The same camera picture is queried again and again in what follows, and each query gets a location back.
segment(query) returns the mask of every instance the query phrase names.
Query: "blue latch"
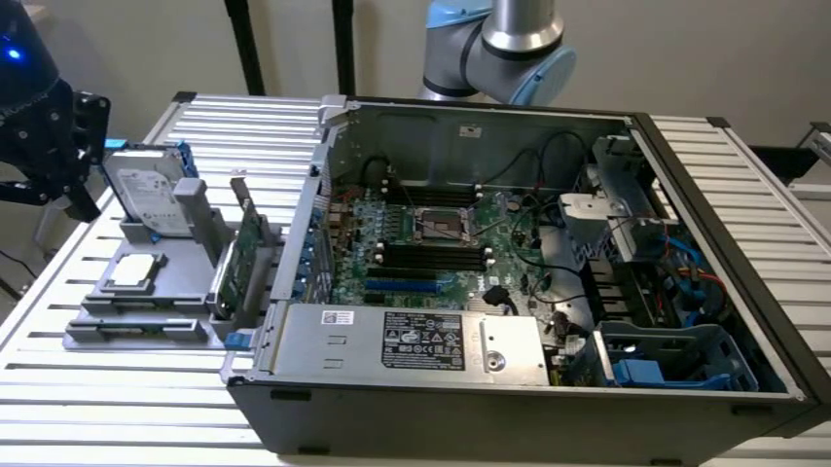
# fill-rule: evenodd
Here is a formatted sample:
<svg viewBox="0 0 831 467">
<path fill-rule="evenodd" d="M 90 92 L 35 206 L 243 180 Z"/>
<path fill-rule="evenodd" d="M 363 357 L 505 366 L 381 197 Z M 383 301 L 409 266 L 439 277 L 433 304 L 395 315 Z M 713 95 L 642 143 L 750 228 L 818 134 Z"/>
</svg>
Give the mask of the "blue latch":
<svg viewBox="0 0 831 467">
<path fill-rule="evenodd" d="M 727 374 L 715 375 L 705 381 L 667 381 L 663 379 L 659 362 L 655 360 L 621 360 L 611 365 L 611 370 L 614 379 L 622 386 L 721 391 L 727 389 L 730 384 Z"/>
<path fill-rule="evenodd" d="M 251 334 L 231 333 L 225 338 L 225 349 L 247 351 L 251 350 Z"/>
<path fill-rule="evenodd" d="M 105 140 L 105 149 L 109 151 L 118 151 L 119 149 L 123 149 L 126 145 L 127 145 L 126 139 L 107 138 Z"/>
</svg>

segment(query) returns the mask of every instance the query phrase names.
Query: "blue plastic clip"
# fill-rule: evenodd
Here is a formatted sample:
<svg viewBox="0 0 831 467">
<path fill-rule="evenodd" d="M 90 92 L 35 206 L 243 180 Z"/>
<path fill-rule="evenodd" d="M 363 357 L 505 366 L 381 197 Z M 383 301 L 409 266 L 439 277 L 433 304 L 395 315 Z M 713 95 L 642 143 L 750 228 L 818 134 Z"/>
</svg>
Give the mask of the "blue plastic clip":
<svg viewBox="0 0 831 467">
<path fill-rule="evenodd" d="M 666 387 L 721 391 L 730 387 L 730 375 L 721 374 L 705 381 L 667 381 L 655 360 L 621 360 L 611 365 L 614 379 L 622 386 Z"/>
<path fill-rule="evenodd" d="M 246 351 L 251 350 L 251 334 L 231 333 L 225 338 L 225 349 Z"/>
</svg>

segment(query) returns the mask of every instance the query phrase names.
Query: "black cable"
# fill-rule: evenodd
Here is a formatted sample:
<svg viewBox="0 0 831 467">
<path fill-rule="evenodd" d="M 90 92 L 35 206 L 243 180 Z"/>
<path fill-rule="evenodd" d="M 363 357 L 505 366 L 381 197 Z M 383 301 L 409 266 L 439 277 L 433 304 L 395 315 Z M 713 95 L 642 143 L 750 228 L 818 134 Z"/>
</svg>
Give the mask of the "black cable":
<svg viewBox="0 0 831 467">
<path fill-rule="evenodd" d="M 10 297 L 12 297 L 16 302 L 19 302 L 24 297 L 3 278 L 0 278 L 0 289 L 3 289 L 3 291 L 10 295 Z"/>
<path fill-rule="evenodd" d="M 543 279 L 546 278 L 546 276 L 543 276 L 543 278 L 537 279 L 537 282 L 534 282 L 534 285 L 531 286 L 531 291 L 529 292 L 529 295 L 541 303 L 547 304 L 547 305 L 559 305 L 559 304 L 565 304 L 566 302 L 571 302 L 573 300 L 577 299 L 589 299 L 589 297 L 586 296 L 586 294 L 581 294 L 581 295 L 575 295 L 574 297 L 569 297 L 567 299 L 562 299 L 562 300 L 545 300 L 541 299 L 541 297 L 537 295 L 537 289 L 541 286 L 541 282 L 543 281 Z"/>
<path fill-rule="evenodd" d="M 541 157 L 541 175 L 539 177 L 545 180 L 546 179 L 546 173 L 543 171 L 543 160 L 546 159 L 546 153 L 549 151 L 549 146 L 551 146 L 551 143 L 562 136 L 571 136 L 574 139 L 577 139 L 578 143 L 581 144 L 581 150 L 583 151 L 583 165 L 589 165 L 590 163 L 590 149 L 589 149 L 589 145 L 586 144 L 586 140 L 583 139 L 583 137 L 577 134 L 574 131 L 565 129 L 562 131 L 555 131 L 554 133 L 551 133 L 547 137 L 546 140 L 543 141 L 543 144 L 541 145 L 541 150 L 539 150 L 539 157 Z M 581 179 L 581 171 L 578 170 L 577 172 L 577 179 Z"/>
<path fill-rule="evenodd" d="M 38 274 L 35 274 L 35 272 L 31 270 L 31 268 L 28 267 L 28 264 L 24 263 L 22 260 L 19 260 L 18 258 L 14 258 L 12 256 L 10 256 L 10 254 L 0 250 L 0 255 L 6 257 L 7 260 L 14 261 L 15 263 L 18 263 L 19 265 L 22 265 L 26 270 L 28 271 L 28 273 L 31 274 L 32 278 L 38 278 Z"/>
<path fill-rule="evenodd" d="M 537 294 L 534 294 L 534 299 L 546 305 L 559 305 L 559 304 L 565 304 L 566 302 L 571 302 L 573 300 L 577 300 L 577 299 L 589 299 L 589 297 L 586 296 L 586 294 L 581 294 L 581 295 L 575 295 L 574 297 L 569 297 L 567 299 L 562 299 L 562 300 L 543 300 L 537 296 Z"/>
<path fill-rule="evenodd" d="M 506 299 L 506 305 L 509 306 L 509 308 L 511 309 L 511 314 L 514 316 L 519 316 L 519 309 L 517 308 L 517 304 L 514 303 L 514 300 L 511 299 Z"/>
<path fill-rule="evenodd" d="M 514 167 L 514 165 L 517 164 L 517 162 L 519 161 L 519 158 L 522 158 L 523 155 L 530 154 L 531 156 L 534 156 L 535 158 L 539 158 L 537 155 L 537 151 L 534 151 L 533 149 L 523 149 L 522 151 L 519 151 L 517 153 L 517 155 L 514 156 L 514 159 L 511 160 L 511 162 L 509 162 L 509 165 L 506 165 L 506 167 L 503 167 L 503 169 L 497 172 L 495 175 L 493 175 L 491 177 L 489 177 L 483 182 L 482 185 L 487 185 L 489 183 L 491 183 L 494 180 L 497 180 L 499 177 L 502 177 L 506 172 L 509 170 L 511 170 L 511 167 Z"/>
<path fill-rule="evenodd" d="M 377 154 L 375 156 L 370 156 L 367 160 L 365 161 L 365 165 L 362 165 L 362 174 L 359 176 L 359 186 L 362 187 L 367 185 L 369 165 L 374 163 L 375 161 L 385 161 L 387 162 L 387 166 L 390 166 L 390 158 L 387 158 L 387 156 L 385 156 L 383 154 Z"/>
<path fill-rule="evenodd" d="M 546 208 L 550 206 L 554 206 L 557 203 L 555 202 L 550 202 L 547 204 L 543 204 L 539 209 L 545 212 Z M 517 219 L 517 222 L 514 223 L 514 228 L 511 229 L 511 239 L 514 239 L 514 234 L 517 233 L 517 228 L 519 227 L 519 224 L 522 223 L 522 220 L 526 218 L 526 216 L 529 215 L 529 213 L 534 210 L 534 208 L 527 209 L 521 215 L 519 218 Z M 559 270 L 566 270 L 569 272 L 571 272 L 574 275 L 577 275 L 578 277 L 581 277 L 581 272 L 573 268 L 567 268 L 566 266 L 558 266 L 558 265 L 547 265 L 546 263 L 538 263 L 535 261 L 529 260 L 525 256 L 522 256 L 522 254 L 519 253 L 519 251 L 517 251 L 517 247 L 514 246 L 514 241 L 511 241 L 511 250 L 514 252 L 514 254 L 517 255 L 517 257 L 519 258 L 521 261 L 523 261 L 527 265 L 535 266 L 538 268 L 545 268 L 545 269 L 559 269 Z"/>
<path fill-rule="evenodd" d="M 563 131 L 557 131 L 549 135 L 546 141 L 541 146 L 542 157 L 546 158 L 546 151 L 549 151 L 549 146 L 561 136 L 571 136 L 574 139 L 577 139 L 578 143 L 581 143 L 581 149 L 583 150 L 583 163 L 589 165 L 589 145 L 586 144 L 583 137 L 569 129 L 565 129 Z"/>
</svg>

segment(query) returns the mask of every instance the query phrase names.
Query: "metal rack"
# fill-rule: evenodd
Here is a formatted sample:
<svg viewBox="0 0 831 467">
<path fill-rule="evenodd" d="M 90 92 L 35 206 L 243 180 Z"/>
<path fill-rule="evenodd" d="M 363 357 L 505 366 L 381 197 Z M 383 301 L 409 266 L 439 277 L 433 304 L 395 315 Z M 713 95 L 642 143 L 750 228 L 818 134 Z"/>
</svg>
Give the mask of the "metal rack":
<svg viewBox="0 0 831 467">
<path fill-rule="evenodd" d="M 241 214 L 227 180 L 233 170 L 247 170 L 261 211 L 287 229 L 301 194 L 299 175 L 319 143 L 318 106 L 317 100 L 198 95 L 193 102 L 171 105 L 146 142 L 185 139 L 191 143 L 211 187 L 210 200 L 221 209 L 229 207 L 223 215 L 230 221 L 239 221 Z M 831 290 L 830 284 L 823 285 L 831 281 L 831 265 L 822 263 L 827 260 L 790 261 L 793 255 L 782 258 L 773 246 L 765 246 L 794 245 L 785 248 L 827 254 L 819 238 L 806 230 L 810 223 L 785 203 L 785 196 L 771 192 L 770 182 L 758 176 L 763 170 L 751 164 L 754 157 L 739 151 L 727 130 L 713 128 L 705 119 L 657 121 L 831 370 L 831 305 L 823 309 L 802 301 L 793 289 L 797 284 L 802 290 L 811 287 L 811 294 L 821 294 L 823 287 Z M 221 382 L 222 352 L 63 349 L 67 322 L 122 241 L 123 213 L 110 192 L 99 206 L 102 218 L 75 230 L 0 327 L 0 464 L 263 466 L 297 462 L 262 448 Z M 801 270 L 806 264 L 817 270 Z M 822 280 L 806 282 L 806 278 Z M 238 358 L 237 365 L 243 370 L 251 360 Z M 753 440 L 707 466 L 827 465 L 829 441 L 831 423 L 791 440 Z M 314 458 L 303 460 L 315 462 Z M 333 462 L 417 465 L 362 459 L 326 463 Z"/>
</svg>

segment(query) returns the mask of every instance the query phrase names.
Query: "white sticker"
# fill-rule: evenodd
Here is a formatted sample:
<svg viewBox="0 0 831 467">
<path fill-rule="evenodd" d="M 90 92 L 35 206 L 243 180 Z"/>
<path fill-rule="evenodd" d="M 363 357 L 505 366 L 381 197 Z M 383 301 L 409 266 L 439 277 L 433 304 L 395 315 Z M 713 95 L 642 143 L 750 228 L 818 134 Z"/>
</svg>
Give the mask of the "white sticker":
<svg viewBox="0 0 831 467">
<path fill-rule="evenodd" d="M 127 202 L 133 205 L 142 223 L 162 235 L 191 235 L 187 220 L 173 197 L 171 182 L 154 170 L 119 170 Z"/>
<path fill-rule="evenodd" d="M 462 138 L 481 138 L 482 126 L 465 126 L 459 127 L 459 136 Z"/>
<path fill-rule="evenodd" d="M 321 324 L 353 324 L 355 321 L 355 312 L 347 310 L 326 310 Z"/>
</svg>

